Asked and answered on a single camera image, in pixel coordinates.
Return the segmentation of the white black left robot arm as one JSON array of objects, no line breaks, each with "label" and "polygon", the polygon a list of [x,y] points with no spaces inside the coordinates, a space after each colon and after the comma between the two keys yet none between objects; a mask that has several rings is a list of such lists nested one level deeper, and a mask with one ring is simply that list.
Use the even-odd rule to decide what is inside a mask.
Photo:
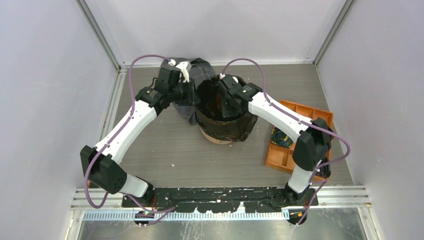
[{"label": "white black left robot arm", "polygon": [[105,138],[94,147],[84,146],[80,152],[87,181],[109,194],[132,195],[141,207],[153,202],[151,184],[121,168],[124,155],[144,128],[170,104],[193,106],[199,101],[185,62],[161,67],[154,80],[152,87],[138,92],[131,108]]}]

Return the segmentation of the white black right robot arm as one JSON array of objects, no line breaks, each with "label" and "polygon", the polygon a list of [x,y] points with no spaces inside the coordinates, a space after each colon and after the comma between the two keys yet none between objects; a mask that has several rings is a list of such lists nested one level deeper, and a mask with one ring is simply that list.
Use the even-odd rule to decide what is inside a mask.
[{"label": "white black right robot arm", "polygon": [[280,104],[253,83],[242,85],[233,75],[220,74],[215,83],[222,115],[248,112],[272,124],[294,142],[294,169],[282,192],[287,202],[299,205],[306,197],[314,171],[331,149],[332,131],[327,122],[300,115]]}]

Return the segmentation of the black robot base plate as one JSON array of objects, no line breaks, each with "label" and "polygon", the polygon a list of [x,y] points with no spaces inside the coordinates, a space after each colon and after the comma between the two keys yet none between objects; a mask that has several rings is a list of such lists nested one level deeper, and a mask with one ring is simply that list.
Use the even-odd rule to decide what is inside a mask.
[{"label": "black robot base plate", "polygon": [[284,188],[266,187],[161,187],[154,190],[152,207],[175,207],[177,213],[234,213],[243,207],[246,213],[276,213],[282,208],[305,209],[317,206],[315,189],[297,195]]}]

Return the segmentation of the black plastic trash bag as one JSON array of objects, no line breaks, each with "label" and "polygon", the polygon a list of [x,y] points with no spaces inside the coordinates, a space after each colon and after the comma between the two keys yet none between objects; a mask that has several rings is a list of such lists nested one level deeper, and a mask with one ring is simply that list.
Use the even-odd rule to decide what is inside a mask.
[{"label": "black plastic trash bag", "polygon": [[202,135],[210,142],[225,145],[244,142],[253,131],[258,116],[247,111],[225,115],[221,94],[216,83],[218,74],[203,80],[197,86],[200,103],[194,107],[194,117]]}]

